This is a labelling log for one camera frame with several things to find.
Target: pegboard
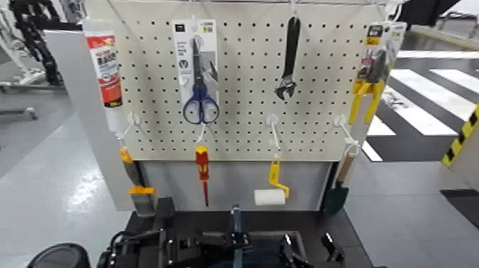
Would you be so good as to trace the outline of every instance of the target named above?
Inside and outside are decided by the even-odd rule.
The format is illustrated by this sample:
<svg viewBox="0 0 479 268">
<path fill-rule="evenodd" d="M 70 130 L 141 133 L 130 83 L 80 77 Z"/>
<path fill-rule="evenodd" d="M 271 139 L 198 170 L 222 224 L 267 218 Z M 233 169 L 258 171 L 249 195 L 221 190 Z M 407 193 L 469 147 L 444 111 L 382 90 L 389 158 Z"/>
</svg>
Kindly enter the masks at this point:
<svg viewBox="0 0 479 268">
<path fill-rule="evenodd" d="M 143 120 L 126 137 L 136 160 L 191 160 L 201 126 L 182 117 L 170 22 L 216 19 L 220 117 L 205 131 L 211 160 L 271 160 L 269 114 L 279 116 L 283 160 L 337 161 L 344 133 L 333 126 L 348 115 L 351 88 L 377 6 L 297 4 L 302 21 L 294 70 L 298 86 L 282 101 L 274 86 L 284 66 L 288 4 L 90 1 L 93 19 L 113 22 L 127 112 Z"/>
</svg>

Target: red screwdriver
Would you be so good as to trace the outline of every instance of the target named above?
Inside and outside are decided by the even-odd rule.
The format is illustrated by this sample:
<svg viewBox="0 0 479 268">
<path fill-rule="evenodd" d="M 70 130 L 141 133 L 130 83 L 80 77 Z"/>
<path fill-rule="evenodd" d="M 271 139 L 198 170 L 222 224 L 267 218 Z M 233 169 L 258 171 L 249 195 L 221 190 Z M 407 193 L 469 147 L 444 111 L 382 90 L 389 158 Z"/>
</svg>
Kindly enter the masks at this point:
<svg viewBox="0 0 479 268">
<path fill-rule="evenodd" d="M 197 146 L 195 149 L 196 160 L 195 163 L 198 166 L 198 172 L 200 174 L 200 182 L 203 184 L 203 194 L 205 195 L 205 205 L 208 206 L 208 180 L 210 174 L 208 174 L 208 149 L 206 146 Z"/>
</svg>

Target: yellow black striped post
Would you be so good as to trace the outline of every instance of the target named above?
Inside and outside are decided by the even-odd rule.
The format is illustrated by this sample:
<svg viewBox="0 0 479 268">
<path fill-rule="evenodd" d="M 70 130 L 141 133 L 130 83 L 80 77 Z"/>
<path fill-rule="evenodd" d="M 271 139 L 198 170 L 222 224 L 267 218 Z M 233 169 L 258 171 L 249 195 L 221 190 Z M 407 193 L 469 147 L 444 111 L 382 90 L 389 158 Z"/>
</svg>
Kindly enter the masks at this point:
<svg viewBox="0 0 479 268">
<path fill-rule="evenodd" d="M 445 153 L 443 157 L 443 164 L 450 166 L 454 159 L 458 156 L 460 151 L 463 149 L 465 142 L 473 134 L 474 130 L 479 125 L 479 105 L 474 110 L 473 114 L 469 117 L 469 120 L 465 122 L 463 128 L 460 130 L 459 137 L 457 137 L 453 144 L 450 145 L 449 150 Z"/>
</svg>

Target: paint roller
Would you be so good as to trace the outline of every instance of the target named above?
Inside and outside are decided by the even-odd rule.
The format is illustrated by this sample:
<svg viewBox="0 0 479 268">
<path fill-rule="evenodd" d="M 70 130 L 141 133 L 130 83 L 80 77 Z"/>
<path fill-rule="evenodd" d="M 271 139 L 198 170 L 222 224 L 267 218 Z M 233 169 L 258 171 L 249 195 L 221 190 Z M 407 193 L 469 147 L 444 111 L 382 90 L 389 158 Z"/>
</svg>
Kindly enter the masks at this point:
<svg viewBox="0 0 479 268">
<path fill-rule="evenodd" d="M 269 168 L 268 182 L 277 189 L 255 190 L 255 205 L 284 205 L 289 197 L 289 187 L 279 183 L 279 156 L 275 155 Z"/>
</svg>

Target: white stripe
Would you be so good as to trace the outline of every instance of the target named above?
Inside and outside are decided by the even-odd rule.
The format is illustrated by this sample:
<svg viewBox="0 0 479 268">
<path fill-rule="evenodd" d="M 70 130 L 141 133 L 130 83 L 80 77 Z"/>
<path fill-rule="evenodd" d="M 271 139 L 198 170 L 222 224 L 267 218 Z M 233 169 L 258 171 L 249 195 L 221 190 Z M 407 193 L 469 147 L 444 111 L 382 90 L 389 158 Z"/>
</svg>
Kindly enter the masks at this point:
<svg viewBox="0 0 479 268">
<path fill-rule="evenodd" d="M 369 160 L 373 162 L 382 162 L 383 158 L 376 153 L 376 151 L 371 147 L 371 145 L 364 141 L 363 143 L 363 152 L 368 156 Z"/>
<path fill-rule="evenodd" d="M 458 85 L 461 85 L 470 91 L 479 93 L 479 79 L 454 69 L 433 69 L 431 72 L 438 74 Z"/>
<path fill-rule="evenodd" d="M 369 126 L 368 136 L 395 136 L 396 134 L 377 116 L 373 117 Z"/>
<path fill-rule="evenodd" d="M 477 51 L 399 51 L 398 58 L 479 58 Z"/>
<path fill-rule="evenodd" d="M 386 86 L 381 98 L 386 103 L 397 103 L 392 105 L 393 110 L 423 135 L 457 135 L 446 124 L 402 96 L 390 86 Z"/>
<path fill-rule="evenodd" d="M 411 70 L 393 69 L 391 76 L 464 121 L 475 110 L 474 103 Z"/>
</svg>

